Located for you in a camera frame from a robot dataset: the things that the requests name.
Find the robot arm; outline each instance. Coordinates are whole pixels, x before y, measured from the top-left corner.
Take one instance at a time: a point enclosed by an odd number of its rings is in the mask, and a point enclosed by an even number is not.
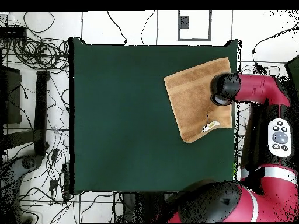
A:
[[[264,75],[227,73],[211,83],[211,101],[259,103],[251,112],[241,183],[210,183],[188,192],[168,222],[276,222],[298,217],[297,93]]]

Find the gray circular button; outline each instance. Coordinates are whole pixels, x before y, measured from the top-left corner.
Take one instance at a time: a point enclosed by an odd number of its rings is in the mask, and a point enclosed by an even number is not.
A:
[[[287,151],[287,147],[285,145],[283,145],[281,148],[283,151]]]
[[[277,144],[286,144],[288,141],[287,134],[282,131],[277,131],[273,134],[272,140]]]
[[[273,144],[273,149],[279,149],[279,145],[278,144]]]

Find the dark green table surface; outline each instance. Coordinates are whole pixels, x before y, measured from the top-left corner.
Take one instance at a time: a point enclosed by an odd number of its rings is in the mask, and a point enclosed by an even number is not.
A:
[[[234,129],[182,141],[164,77],[228,57],[224,47],[74,44],[74,191],[179,191],[231,180]]]

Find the white tile floor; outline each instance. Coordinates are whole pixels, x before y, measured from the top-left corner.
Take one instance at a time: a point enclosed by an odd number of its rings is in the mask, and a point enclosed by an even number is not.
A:
[[[107,12],[52,12],[55,17],[53,26],[42,34],[45,38],[63,39],[67,40],[68,37],[82,37],[88,44],[123,44],[124,38],[120,35],[119,29],[109,19]],[[177,38],[177,25],[178,25],[178,12],[176,10],[146,10],[136,12],[110,12],[113,20],[121,27],[124,37],[127,39],[127,45],[140,45],[142,41],[145,45],[199,45],[208,44],[214,46],[223,46],[230,39],[242,40],[241,51],[241,67],[246,69],[246,73],[252,72],[252,49],[254,45],[273,34],[282,30],[292,27],[299,21],[299,13],[296,10],[292,12],[284,10],[214,10],[212,13],[212,28],[211,28],[211,42],[178,42]],[[11,13],[9,15],[9,24],[16,23],[17,21],[24,24],[24,13]],[[141,39],[141,31],[144,23],[147,21]],[[27,25],[34,31],[41,31],[46,29],[53,17],[48,12],[28,13],[26,15]],[[30,32],[27,33],[30,38],[34,38]],[[265,41],[256,48],[255,60],[265,61],[261,63],[264,67],[269,67],[270,73],[278,75],[280,68],[280,75],[286,75],[284,63],[294,58],[299,54],[298,45],[299,34],[296,32],[286,33],[279,37]],[[9,56],[9,61],[18,61],[13,55]],[[35,91],[36,73],[34,70],[25,65],[14,64],[9,62],[8,65],[12,68],[20,70],[22,74],[22,85],[25,88]],[[68,127],[69,127],[69,114],[65,110],[65,106],[60,99],[63,90],[69,88],[68,76],[65,72],[59,74],[52,74],[51,80],[48,83],[48,106],[56,103],[59,107],[52,107],[48,110],[48,123],[47,123],[47,140],[50,144],[50,149],[58,144],[56,137],[62,133],[64,129],[64,144],[68,145]],[[27,92],[28,99],[21,97],[21,108],[24,109],[30,122],[34,123],[34,108],[35,96],[34,93]],[[68,93],[64,95],[64,99],[68,101]],[[241,105],[241,110],[245,109],[245,104]],[[249,111],[243,111],[242,116],[248,118]],[[22,114],[22,123],[20,125],[12,124],[8,126],[8,133],[20,131],[22,129],[30,128],[26,117]],[[244,125],[245,120],[240,119],[241,124]],[[61,131],[54,132],[54,129],[62,129]],[[13,148],[8,150],[9,159],[13,157],[16,152],[21,148]],[[64,149],[61,143],[58,149]],[[22,150],[19,155],[25,153],[33,153],[33,146],[29,146]],[[61,159],[56,167],[58,172],[61,170]],[[32,187],[41,188],[44,192],[48,191],[49,178],[47,178],[46,163],[43,162],[41,168],[25,177],[21,187],[21,194],[25,194]],[[31,196],[24,198],[21,202],[24,210],[28,209],[31,205],[30,211],[38,214],[39,223],[50,223],[53,217],[62,210],[61,205],[49,206],[48,198],[43,197],[42,193],[32,190]],[[75,196],[69,203],[69,210],[60,218],[59,223],[78,223],[79,217],[82,218],[81,213],[91,206],[92,201],[97,195],[108,196],[110,192],[87,192],[81,196],[79,203],[79,196]],[[57,200],[61,200],[60,192],[57,193]],[[117,204],[116,212],[121,215],[121,205]],[[106,223],[110,221],[112,215],[112,197],[99,196],[93,206],[84,212],[83,223]]]

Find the towel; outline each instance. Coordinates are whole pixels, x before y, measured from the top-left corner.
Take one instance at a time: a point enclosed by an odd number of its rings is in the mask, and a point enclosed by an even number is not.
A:
[[[217,128],[232,128],[231,104],[210,100],[210,83],[230,73],[228,58],[219,58],[164,78],[171,107],[183,141],[190,144]]]

